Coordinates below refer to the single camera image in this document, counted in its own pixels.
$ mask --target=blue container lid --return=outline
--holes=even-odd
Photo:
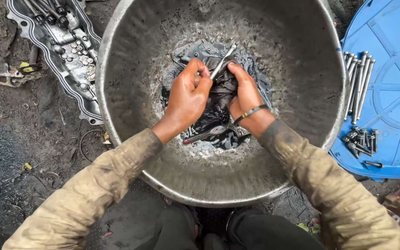
[[[378,129],[378,153],[356,159],[341,138],[351,131],[351,116],[330,154],[353,173],[380,178],[400,178],[400,0],[368,0],[359,8],[342,41],[343,51],[369,51],[376,60],[370,79],[359,128]],[[384,167],[362,162],[381,162]]]

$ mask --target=dirty jacket sleeve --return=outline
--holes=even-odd
[[[104,152],[55,191],[5,242],[3,250],[85,249],[84,237],[162,149],[150,129]]]
[[[386,208],[327,152],[281,120],[259,142],[322,213],[338,249],[400,250],[400,228]]]

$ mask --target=stainless steel basin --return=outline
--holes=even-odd
[[[250,50],[276,90],[283,121],[329,150],[349,86],[333,22],[319,0],[120,1],[103,36],[96,76],[101,114],[116,146],[159,120],[159,78],[170,51],[205,34],[228,42],[234,36]],[[203,207],[258,203],[291,187],[255,139],[218,152],[176,138],[141,177],[166,196]]]

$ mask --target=dirt ground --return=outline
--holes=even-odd
[[[107,0],[87,3],[86,12],[99,36],[103,35],[118,2],[119,0]],[[347,0],[342,4],[347,16],[345,22],[339,22],[336,26],[341,37],[347,22],[361,2]],[[0,0],[0,55],[9,65],[19,66],[21,62],[28,61],[30,44],[19,36],[16,25],[6,18],[5,6],[6,1]],[[66,125],[61,120],[60,111]],[[63,92],[54,75],[27,82],[20,88],[0,85],[0,248],[44,199],[90,163],[77,150],[79,139],[85,132],[93,129],[103,130],[103,127],[91,126],[87,121],[81,121],[78,118],[79,114],[76,100]],[[102,141],[103,136],[100,132],[91,133],[85,138],[83,151],[89,159],[93,160],[109,149],[101,143]],[[21,166],[24,163],[29,163],[34,168],[23,172]],[[400,180],[386,183],[364,180],[363,183],[372,193],[383,198],[400,185]],[[164,208],[158,192],[151,190],[146,183],[137,180],[134,186],[136,188],[131,188],[133,195],[126,197],[125,202],[138,206],[141,199],[153,204],[159,202],[158,209]],[[149,191],[146,195],[137,191],[138,195],[135,195],[134,190]],[[119,204],[109,211],[119,211],[121,206],[125,207],[126,203]],[[271,213],[285,216],[293,223],[309,221],[318,214],[298,189],[286,192],[267,207]],[[130,220],[132,225],[141,222],[140,220],[151,223],[159,211],[152,212],[148,207],[129,209],[135,214],[134,217],[108,212],[87,237],[89,248],[131,249],[136,246],[119,240],[100,240],[102,228],[107,223],[111,223],[111,229],[115,227],[113,221],[123,222],[125,219]],[[134,230],[134,227],[119,229]],[[140,231],[140,234],[135,239],[145,240],[149,237],[146,235],[147,231]]]

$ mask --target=black wristband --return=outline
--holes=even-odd
[[[237,118],[237,120],[234,122],[234,126],[237,126],[237,125],[239,124],[239,122],[240,122],[241,120],[243,120],[243,118],[245,118],[245,117],[249,116],[250,114],[252,114],[252,113],[254,113],[254,112],[257,112],[257,111],[259,111],[259,110],[261,110],[261,109],[269,109],[269,107],[268,107],[268,105],[264,104],[264,105],[260,105],[260,106],[258,106],[258,107],[256,107],[256,108],[254,108],[254,109],[252,109],[252,110],[250,110],[250,111],[244,113],[244,114],[241,115],[239,118]]]

